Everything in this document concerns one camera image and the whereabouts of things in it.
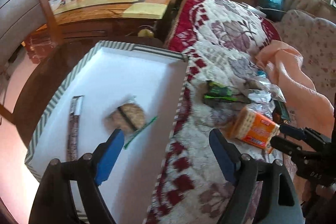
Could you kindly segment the white crumpled plastic bag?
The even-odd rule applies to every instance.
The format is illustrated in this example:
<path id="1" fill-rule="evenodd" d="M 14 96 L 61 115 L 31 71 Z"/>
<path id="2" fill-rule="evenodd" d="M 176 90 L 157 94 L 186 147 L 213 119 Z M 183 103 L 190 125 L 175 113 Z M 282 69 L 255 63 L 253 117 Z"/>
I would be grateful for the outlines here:
<path id="1" fill-rule="evenodd" d="M 268 104 L 272 100 L 272 95 L 263 90 L 253 90 L 247 95 L 247 98 L 257 104 Z"/>

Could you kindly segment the peach quilted blanket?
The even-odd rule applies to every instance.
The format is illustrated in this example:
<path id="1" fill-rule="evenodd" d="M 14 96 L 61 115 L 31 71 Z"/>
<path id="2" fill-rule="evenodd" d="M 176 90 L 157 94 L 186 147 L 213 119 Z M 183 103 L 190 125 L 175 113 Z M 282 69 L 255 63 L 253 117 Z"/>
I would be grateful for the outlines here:
<path id="1" fill-rule="evenodd" d="M 303 57 L 292 46 L 273 40 L 256 55 L 256 65 L 263 69 L 270 81 L 284 94 L 286 105 L 295 111 L 296 128 L 312 128 L 331 137 L 334 125 L 334 107 L 326 96 L 318 93 L 312 80 L 302 72 Z M 300 145 L 304 151 L 314 151 L 303 140 L 288 135 L 287 139 Z"/>

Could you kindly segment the wooden chair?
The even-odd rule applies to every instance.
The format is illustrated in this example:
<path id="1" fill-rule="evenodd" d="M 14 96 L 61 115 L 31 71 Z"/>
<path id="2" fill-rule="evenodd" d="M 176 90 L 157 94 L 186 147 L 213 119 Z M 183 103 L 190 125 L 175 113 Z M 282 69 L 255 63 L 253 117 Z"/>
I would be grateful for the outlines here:
<path id="1" fill-rule="evenodd" d="M 49 0 L 1 0 L 1 67 L 27 36 L 46 24 L 51 41 L 63 43 Z"/>

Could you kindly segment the blue white candy packet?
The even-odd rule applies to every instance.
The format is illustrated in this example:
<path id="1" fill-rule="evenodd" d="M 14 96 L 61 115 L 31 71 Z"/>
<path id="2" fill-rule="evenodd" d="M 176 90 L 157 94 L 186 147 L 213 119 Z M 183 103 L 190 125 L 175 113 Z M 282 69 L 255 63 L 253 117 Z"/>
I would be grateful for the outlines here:
<path id="1" fill-rule="evenodd" d="M 267 77 L 266 72 L 264 72 L 264 71 L 262 71 L 262 70 L 258 70 L 258 71 L 257 71 L 257 75 L 258 75 L 259 77 L 264 77 L 264 78 Z"/>

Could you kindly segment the long dark snack bar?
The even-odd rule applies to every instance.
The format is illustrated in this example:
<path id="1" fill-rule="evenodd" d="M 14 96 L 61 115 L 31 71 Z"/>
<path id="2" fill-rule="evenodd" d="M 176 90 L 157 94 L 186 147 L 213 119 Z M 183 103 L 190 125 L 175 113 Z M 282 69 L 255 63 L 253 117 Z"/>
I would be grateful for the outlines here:
<path id="1" fill-rule="evenodd" d="M 78 134 L 79 120 L 83 106 L 84 96 L 74 96 L 71 100 L 70 114 L 68 121 L 68 140 L 66 150 L 66 161 L 76 161 L 78 159 Z"/>

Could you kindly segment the floral sofa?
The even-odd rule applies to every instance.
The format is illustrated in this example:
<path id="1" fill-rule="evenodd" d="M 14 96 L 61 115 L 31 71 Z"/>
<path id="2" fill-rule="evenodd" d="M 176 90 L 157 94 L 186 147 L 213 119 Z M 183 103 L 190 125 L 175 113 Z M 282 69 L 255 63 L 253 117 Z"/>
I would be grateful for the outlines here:
<path id="1" fill-rule="evenodd" d="M 330 101 L 335 96 L 335 24 L 299 10 L 290 10 L 273 24 L 283 42 L 303 56 L 302 71 Z"/>

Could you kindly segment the dark green snack packet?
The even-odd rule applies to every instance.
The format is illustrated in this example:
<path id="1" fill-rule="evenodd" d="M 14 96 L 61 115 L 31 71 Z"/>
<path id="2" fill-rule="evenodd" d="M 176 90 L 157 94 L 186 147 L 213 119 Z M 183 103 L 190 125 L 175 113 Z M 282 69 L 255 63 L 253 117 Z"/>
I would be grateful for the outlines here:
<path id="1" fill-rule="evenodd" d="M 273 121 L 277 124 L 289 123 L 290 115 L 284 102 L 274 100 L 274 110 L 272 112 Z"/>

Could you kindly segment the green black mooncake packet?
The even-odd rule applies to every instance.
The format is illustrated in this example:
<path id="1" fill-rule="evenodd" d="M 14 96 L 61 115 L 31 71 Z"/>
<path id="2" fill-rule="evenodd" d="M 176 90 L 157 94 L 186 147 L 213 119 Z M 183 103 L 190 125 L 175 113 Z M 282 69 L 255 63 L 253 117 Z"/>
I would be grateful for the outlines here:
<path id="1" fill-rule="evenodd" d="M 240 91 L 233 87 L 224 86 L 212 80 L 206 81 L 206 87 L 207 91 L 203 95 L 203 102 L 211 107 L 220 103 L 244 102 Z"/>

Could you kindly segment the green white striped box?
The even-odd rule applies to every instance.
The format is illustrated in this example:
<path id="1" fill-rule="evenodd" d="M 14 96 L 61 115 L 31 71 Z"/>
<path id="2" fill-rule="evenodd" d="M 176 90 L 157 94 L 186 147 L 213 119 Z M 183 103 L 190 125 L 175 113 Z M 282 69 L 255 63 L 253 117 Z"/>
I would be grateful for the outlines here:
<path id="1" fill-rule="evenodd" d="M 177 122 L 188 72 L 185 54 L 146 45 L 100 41 L 62 81 L 30 141 L 25 165 L 41 180 L 48 163 L 66 159 L 71 100 L 83 99 L 77 151 L 93 152 L 113 132 L 110 115 L 138 104 L 149 126 L 121 153 L 100 185 L 117 223 L 144 223 Z"/>

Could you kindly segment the floral fleece blanket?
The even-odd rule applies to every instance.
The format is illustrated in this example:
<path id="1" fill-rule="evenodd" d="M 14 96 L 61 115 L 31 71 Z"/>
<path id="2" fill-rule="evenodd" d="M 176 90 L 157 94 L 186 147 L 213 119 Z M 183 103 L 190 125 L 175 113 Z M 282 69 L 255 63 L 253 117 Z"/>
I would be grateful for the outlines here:
<path id="1" fill-rule="evenodd" d="M 266 19 L 230 0 L 184 0 L 166 41 L 187 55 L 182 105 L 146 223 L 215 223 L 234 186 L 209 145 L 213 128 L 227 128 L 243 104 L 203 100 L 212 80 L 239 93 L 257 74 L 255 55 L 278 32 Z"/>

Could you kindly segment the clear bag of nuts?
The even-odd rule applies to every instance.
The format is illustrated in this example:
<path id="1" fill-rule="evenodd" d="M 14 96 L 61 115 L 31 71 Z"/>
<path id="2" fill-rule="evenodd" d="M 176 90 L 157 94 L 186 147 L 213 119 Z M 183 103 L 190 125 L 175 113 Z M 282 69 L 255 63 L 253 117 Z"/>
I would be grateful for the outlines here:
<path id="1" fill-rule="evenodd" d="M 286 102 L 286 99 L 281 89 L 276 84 L 271 83 L 268 78 L 259 76 L 248 78 L 244 87 L 244 94 L 246 96 L 253 90 L 263 90 L 265 92 L 271 93 L 272 100 L 277 100 L 284 103 Z"/>

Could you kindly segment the round cookie clear packet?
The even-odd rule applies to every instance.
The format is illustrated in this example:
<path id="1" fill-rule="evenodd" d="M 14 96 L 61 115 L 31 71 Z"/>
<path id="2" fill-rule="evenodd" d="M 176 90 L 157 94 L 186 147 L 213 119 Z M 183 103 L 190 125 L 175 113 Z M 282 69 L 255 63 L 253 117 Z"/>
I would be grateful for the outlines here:
<path id="1" fill-rule="evenodd" d="M 104 119 L 106 129 L 112 133 L 120 129 L 123 133 L 123 148 L 127 149 L 130 143 L 145 129 L 152 125 L 157 116 L 149 115 L 138 103 L 136 96 L 130 96 L 122 104 L 113 109 Z"/>

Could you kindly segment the orange cracker pack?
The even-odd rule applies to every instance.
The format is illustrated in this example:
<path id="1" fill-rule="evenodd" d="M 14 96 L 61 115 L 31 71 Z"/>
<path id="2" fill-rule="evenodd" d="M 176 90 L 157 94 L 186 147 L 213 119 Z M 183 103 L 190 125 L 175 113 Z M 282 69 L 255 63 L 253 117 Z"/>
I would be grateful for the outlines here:
<path id="1" fill-rule="evenodd" d="M 270 141 L 279 133 L 280 126 L 277 123 L 245 106 L 238 114 L 227 136 L 230 139 L 238 139 L 258 147 L 270 154 L 273 150 Z"/>

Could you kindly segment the wooden coffee table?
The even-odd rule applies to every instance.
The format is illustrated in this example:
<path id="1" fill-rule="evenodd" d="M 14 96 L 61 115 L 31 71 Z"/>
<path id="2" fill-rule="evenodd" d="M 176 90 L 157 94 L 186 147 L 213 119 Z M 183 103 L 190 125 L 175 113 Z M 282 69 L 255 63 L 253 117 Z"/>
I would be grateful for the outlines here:
<path id="1" fill-rule="evenodd" d="M 72 0 L 54 11 L 64 41 L 149 33 L 163 40 L 175 0 Z"/>

